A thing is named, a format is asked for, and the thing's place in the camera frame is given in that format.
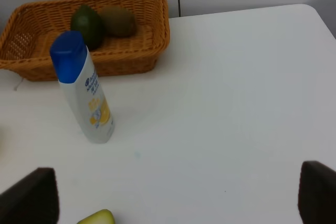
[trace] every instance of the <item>green avocado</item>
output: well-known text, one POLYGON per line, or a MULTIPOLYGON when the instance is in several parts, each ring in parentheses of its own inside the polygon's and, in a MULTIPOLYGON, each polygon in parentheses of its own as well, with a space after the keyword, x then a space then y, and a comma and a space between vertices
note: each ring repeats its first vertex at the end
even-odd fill
POLYGON ((71 17, 70 29, 79 31, 89 50, 98 48, 104 39, 104 25, 98 13, 81 5, 71 17))

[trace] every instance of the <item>wicker basket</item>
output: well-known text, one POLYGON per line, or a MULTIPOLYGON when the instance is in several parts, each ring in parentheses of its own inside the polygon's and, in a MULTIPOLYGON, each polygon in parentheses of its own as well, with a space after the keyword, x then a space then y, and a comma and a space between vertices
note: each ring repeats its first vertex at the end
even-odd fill
POLYGON ((154 68, 168 46, 170 30, 166 0, 56 0, 17 8, 0 37, 0 68, 30 81, 56 80, 49 49, 70 29, 72 14, 86 4, 95 10, 119 5, 135 14, 137 33, 129 38, 106 37, 91 52, 99 76, 144 73, 154 68))

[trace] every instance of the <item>plastic bottle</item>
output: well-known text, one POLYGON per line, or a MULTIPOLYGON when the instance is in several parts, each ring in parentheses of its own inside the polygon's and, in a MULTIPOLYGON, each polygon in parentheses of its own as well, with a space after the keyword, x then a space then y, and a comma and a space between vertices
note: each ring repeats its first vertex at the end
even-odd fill
POLYGON ((78 31, 62 33, 50 48, 60 87, 85 136, 107 142, 114 122, 90 52, 78 31))

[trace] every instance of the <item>brown kiwi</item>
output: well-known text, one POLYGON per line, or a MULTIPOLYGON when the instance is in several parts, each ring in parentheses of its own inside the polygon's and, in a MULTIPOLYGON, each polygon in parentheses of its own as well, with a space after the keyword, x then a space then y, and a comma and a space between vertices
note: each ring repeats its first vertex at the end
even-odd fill
POLYGON ((99 13, 108 35, 131 36, 136 32, 134 14, 120 6, 106 6, 99 13))

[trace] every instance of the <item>avocado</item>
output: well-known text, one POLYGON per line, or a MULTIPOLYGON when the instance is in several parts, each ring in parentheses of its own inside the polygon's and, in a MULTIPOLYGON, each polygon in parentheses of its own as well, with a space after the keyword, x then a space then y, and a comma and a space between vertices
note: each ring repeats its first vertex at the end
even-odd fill
POLYGON ((104 25, 98 13, 81 5, 71 17, 70 29, 79 31, 89 50, 98 48, 104 39, 104 25))
POLYGON ((106 6, 99 15, 109 35, 116 37, 131 36, 136 32, 134 14, 120 6, 106 6))

